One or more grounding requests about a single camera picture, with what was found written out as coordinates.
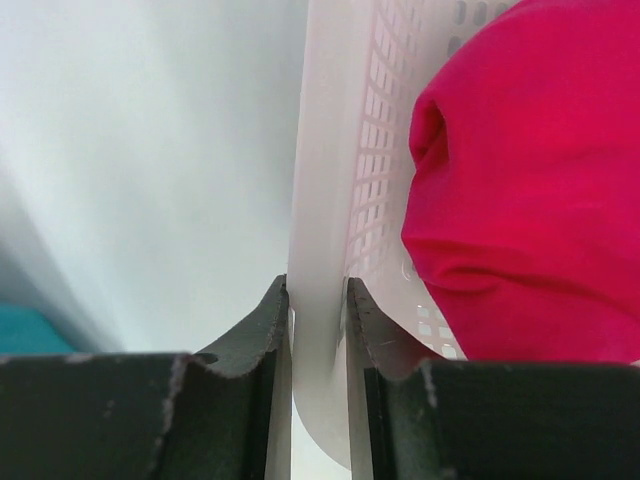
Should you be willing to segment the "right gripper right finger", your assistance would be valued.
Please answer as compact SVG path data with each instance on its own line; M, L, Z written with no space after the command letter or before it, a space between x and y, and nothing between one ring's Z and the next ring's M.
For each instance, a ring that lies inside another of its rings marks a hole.
M346 292L356 479L635 479L639 371L446 360Z

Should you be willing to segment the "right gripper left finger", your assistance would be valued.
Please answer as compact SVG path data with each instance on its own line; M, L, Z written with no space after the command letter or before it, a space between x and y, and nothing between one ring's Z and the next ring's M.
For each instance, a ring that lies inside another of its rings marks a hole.
M286 279L201 351L1 359L5 479L287 479Z

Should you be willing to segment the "teal t shirt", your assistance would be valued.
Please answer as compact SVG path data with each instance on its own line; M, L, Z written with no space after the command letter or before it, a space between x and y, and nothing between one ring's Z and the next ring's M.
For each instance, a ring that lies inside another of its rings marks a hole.
M0 322L2 354L66 354L76 351L36 310L2 304Z

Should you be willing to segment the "white plastic mesh basket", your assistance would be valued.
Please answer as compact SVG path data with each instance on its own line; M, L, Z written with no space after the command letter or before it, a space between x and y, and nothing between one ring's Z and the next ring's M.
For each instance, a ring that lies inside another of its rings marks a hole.
M308 6L287 290L293 392L318 446L372 477L362 378L351 373L346 288L361 279L394 325L463 353L401 241L417 97L506 1L313 1Z

